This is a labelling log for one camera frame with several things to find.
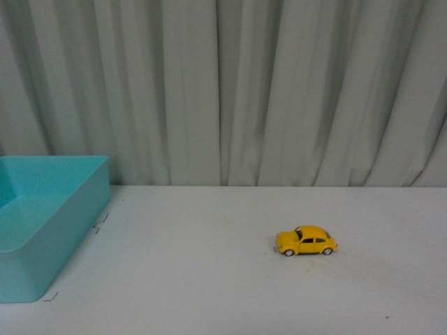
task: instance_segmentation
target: car window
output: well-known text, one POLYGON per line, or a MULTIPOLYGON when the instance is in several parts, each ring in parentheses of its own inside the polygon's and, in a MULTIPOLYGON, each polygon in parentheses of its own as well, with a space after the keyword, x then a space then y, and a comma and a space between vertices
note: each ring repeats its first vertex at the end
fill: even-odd
POLYGON ((298 228, 296 228, 295 231, 296 231, 296 235, 298 235, 298 241, 300 241, 302 239, 302 232, 301 232, 301 230, 298 230, 298 228))

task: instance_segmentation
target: car wheel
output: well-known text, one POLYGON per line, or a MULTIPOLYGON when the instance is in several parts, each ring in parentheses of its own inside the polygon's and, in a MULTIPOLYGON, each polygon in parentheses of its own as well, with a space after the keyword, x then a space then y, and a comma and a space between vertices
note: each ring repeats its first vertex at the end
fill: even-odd
POLYGON ((332 253, 332 249, 331 248, 326 248, 323 250, 323 254, 324 255, 330 255, 332 253))
POLYGON ((290 256, 295 255, 295 253, 293 252, 292 249, 288 249, 288 250, 284 251, 284 255, 287 257, 290 257, 290 256))

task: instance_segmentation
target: car door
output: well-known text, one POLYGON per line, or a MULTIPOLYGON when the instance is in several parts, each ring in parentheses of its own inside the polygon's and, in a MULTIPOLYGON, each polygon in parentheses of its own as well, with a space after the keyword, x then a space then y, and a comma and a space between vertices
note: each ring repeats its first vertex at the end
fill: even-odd
POLYGON ((300 242, 300 253, 314 253, 314 252, 315 252, 314 239, 304 238, 300 242))

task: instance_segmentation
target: teal plastic bin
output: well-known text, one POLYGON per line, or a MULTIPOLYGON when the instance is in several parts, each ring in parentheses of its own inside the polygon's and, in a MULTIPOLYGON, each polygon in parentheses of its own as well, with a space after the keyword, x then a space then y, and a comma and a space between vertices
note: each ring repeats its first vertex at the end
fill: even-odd
POLYGON ((0 158, 0 302, 41 298, 109 199, 105 156, 0 158))

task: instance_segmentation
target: car roof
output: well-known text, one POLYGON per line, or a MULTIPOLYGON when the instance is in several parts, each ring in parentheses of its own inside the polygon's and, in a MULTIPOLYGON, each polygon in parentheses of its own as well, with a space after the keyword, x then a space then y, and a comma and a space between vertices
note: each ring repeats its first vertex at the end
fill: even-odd
POLYGON ((316 225, 301 225, 300 230, 305 237, 326 237, 325 230, 316 225))

